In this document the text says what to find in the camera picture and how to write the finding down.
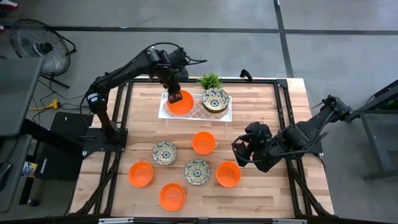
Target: patterned bowl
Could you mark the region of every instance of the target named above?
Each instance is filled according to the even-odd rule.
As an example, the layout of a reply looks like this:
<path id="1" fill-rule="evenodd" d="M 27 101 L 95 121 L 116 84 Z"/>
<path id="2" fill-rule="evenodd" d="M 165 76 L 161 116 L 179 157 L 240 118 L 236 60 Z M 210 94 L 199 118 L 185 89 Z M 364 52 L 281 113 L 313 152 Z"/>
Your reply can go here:
<path id="1" fill-rule="evenodd" d="M 210 88 L 202 96 L 203 107 L 210 113 L 221 113 L 229 103 L 229 96 L 222 88 Z"/>
<path id="2" fill-rule="evenodd" d="M 209 176 L 209 165 L 203 159 L 192 159 L 185 166 L 185 178 L 193 185 L 204 184 Z"/>
<path id="3" fill-rule="evenodd" d="M 154 146 L 152 156 L 157 164 L 169 165 L 177 158 L 177 147 L 170 141 L 161 141 Z"/>

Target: green plant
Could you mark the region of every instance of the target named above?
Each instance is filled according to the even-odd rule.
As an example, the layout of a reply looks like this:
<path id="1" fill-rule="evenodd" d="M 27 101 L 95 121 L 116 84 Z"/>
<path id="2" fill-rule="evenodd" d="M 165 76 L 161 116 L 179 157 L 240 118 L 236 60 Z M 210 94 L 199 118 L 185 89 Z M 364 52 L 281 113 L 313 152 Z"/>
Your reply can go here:
<path id="1" fill-rule="evenodd" d="M 221 87 L 221 78 L 218 77 L 214 72 L 207 73 L 200 80 L 199 84 L 205 90 L 210 88 L 218 88 Z"/>

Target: concrete floor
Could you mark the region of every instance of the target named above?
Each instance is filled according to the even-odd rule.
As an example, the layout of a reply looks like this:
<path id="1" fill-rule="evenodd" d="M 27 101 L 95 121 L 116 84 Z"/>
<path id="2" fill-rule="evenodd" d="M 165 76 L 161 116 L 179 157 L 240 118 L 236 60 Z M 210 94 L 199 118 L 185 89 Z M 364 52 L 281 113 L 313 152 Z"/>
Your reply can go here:
<path id="1" fill-rule="evenodd" d="M 115 27 L 211 27 L 277 29 L 273 0 L 35 0 L 18 1 L 7 21 L 28 17 L 51 25 Z M 286 29 L 398 30 L 394 0 L 280 0 Z M 286 77 L 278 34 L 168 32 L 62 32 L 78 52 L 62 80 L 72 87 L 53 87 L 66 97 L 84 94 L 98 75 L 124 65 L 144 46 L 171 41 L 194 58 L 209 62 L 189 68 L 190 74 L 214 71 L 237 76 L 242 68 L 255 77 Z M 327 95 L 339 96 L 354 109 L 397 79 L 398 39 L 385 35 L 287 35 L 294 77 L 304 78 L 310 105 Z M 7 33 L 0 35 L 0 55 L 16 57 Z M 35 98 L 50 93 L 38 84 Z M 79 100 L 69 103 L 78 104 Z M 53 111 L 42 115 L 49 128 Z M 377 171 L 359 120 L 325 128 L 322 141 L 326 175 L 335 213 L 345 218 L 398 222 L 398 179 L 365 183 Z M 21 206 L 0 220 L 63 215 L 74 183 L 47 181 L 42 206 Z"/>

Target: electric fan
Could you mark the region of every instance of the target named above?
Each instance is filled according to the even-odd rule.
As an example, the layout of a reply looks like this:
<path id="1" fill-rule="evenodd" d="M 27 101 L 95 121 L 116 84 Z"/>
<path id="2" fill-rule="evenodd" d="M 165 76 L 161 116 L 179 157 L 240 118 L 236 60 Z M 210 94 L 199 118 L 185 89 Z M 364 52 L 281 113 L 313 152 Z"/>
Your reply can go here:
<path id="1" fill-rule="evenodd" d="M 72 44 L 73 50 L 69 51 L 64 40 Z M 68 88 L 53 78 L 68 70 L 70 54 L 76 52 L 73 42 L 47 24 L 34 19 L 16 21 L 11 27 L 10 41 L 18 57 L 40 57 L 43 59 L 42 77 Z"/>

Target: black mounting plate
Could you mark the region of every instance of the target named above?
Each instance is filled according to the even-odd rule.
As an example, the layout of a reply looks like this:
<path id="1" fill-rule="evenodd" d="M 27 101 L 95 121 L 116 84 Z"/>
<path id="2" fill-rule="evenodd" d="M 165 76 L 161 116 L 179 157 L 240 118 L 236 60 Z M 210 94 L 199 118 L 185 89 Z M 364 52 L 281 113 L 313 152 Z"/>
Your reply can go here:
<path id="1" fill-rule="evenodd" d="M 86 140 L 84 151 L 95 151 L 95 152 L 124 152 L 127 142 L 127 134 L 129 130 L 127 128 L 119 128 L 120 142 L 118 145 L 106 144 L 105 134 L 101 128 L 90 128 L 87 131 L 87 136 L 94 136 L 93 140 Z"/>

